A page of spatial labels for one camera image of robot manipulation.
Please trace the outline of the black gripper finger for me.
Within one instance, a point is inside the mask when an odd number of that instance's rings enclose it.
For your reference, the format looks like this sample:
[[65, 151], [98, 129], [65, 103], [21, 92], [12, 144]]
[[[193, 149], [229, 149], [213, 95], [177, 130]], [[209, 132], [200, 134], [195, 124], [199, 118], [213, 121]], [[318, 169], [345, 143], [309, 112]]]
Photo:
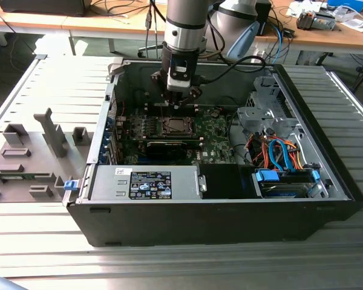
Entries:
[[198, 86], [192, 86], [185, 92], [177, 92], [174, 102], [174, 109], [181, 108], [195, 102], [202, 95], [202, 90]]
[[160, 96], [167, 101], [169, 104], [173, 104], [172, 92], [167, 89], [167, 75], [163, 75], [163, 71], [156, 71], [151, 75], [152, 82], [156, 85]]

